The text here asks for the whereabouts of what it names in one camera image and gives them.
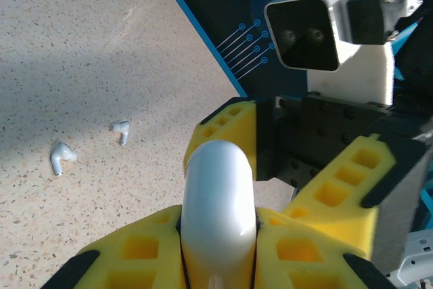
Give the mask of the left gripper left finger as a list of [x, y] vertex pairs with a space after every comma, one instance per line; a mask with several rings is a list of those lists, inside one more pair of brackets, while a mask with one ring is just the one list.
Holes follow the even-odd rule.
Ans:
[[179, 205], [96, 240], [70, 258], [44, 288], [184, 288]]

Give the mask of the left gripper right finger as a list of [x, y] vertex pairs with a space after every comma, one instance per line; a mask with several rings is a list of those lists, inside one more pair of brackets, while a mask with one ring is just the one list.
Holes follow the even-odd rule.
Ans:
[[257, 208], [255, 288], [394, 288], [364, 253], [268, 208]]

